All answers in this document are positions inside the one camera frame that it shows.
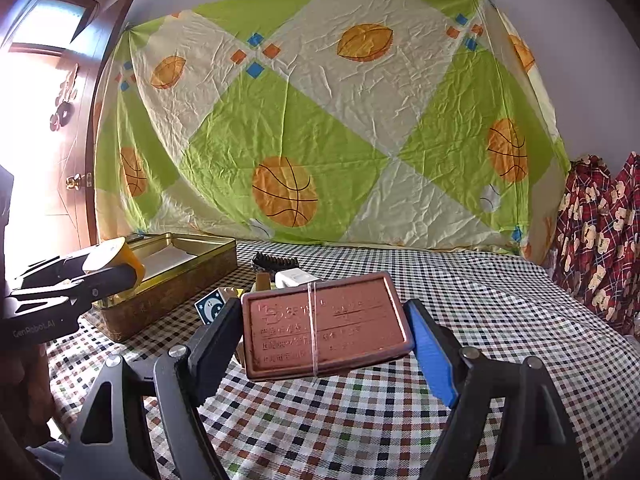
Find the person's left hand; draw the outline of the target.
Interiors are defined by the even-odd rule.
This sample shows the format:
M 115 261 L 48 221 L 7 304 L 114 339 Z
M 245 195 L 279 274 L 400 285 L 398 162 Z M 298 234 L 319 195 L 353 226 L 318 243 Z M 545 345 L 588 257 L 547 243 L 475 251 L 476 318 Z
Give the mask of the person's left hand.
M 21 446 L 36 448 L 51 439 L 54 411 L 47 347 L 1 353 L 1 416 Z

